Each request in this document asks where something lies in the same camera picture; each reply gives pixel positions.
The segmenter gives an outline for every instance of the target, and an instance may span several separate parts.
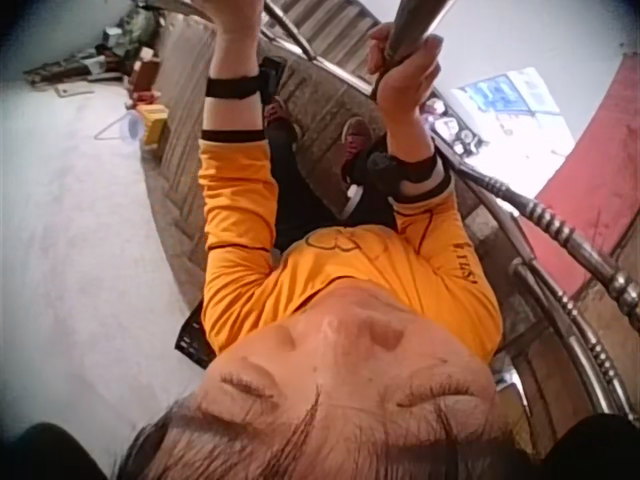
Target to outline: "orange shirt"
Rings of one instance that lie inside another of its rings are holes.
[[[502,319],[449,189],[394,204],[399,233],[380,226],[325,228],[293,245],[274,268],[278,187],[266,141],[201,141],[208,251],[202,321],[221,353],[285,318],[337,278],[374,282],[446,327],[487,362]]]

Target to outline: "yellow box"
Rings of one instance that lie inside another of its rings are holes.
[[[144,119],[145,134],[142,143],[145,146],[156,145],[167,123],[169,109],[163,105],[139,105],[136,110]]]

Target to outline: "shoe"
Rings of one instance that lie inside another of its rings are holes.
[[[293,123],[291,119],[291,113],[289,109],[280,97],[273,97],[273,100],[264,109],[264,126],[267,128],[269,125],[275,122],[284,121],[288,123],[295,131],[295,141],[298,141],[302,137],[302,130],[298,125]]]
[[[345,147],[345,157],[342,163],[342,180],[350,184],[354,160],[358,155],[373,145],[373,133],[369,125],[360,117],[354,117],[345,123],[342,130],[342,144]]]

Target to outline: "white floor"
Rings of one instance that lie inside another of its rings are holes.
[[[137,146],[93,136],[125,92],[3,85],[2,420],[68,429],[109,471],[202,371],[173,350],[188,309],[158,240]]]

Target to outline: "white wall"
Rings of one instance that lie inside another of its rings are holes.
[[[361,1],[382,21],[392,20],[400,3]],[[535,67],[577,140],[622,53],[638,50],[640,29],[627,5],[622,0],[458,0],[436,29],[445,38],[436,86],[462,114],[452,89]]]
[[[3,51],[3,79],[24,70],[93,47],[104,27],[115,24],[133,5],[131,0],[43,0],[16,28]]]

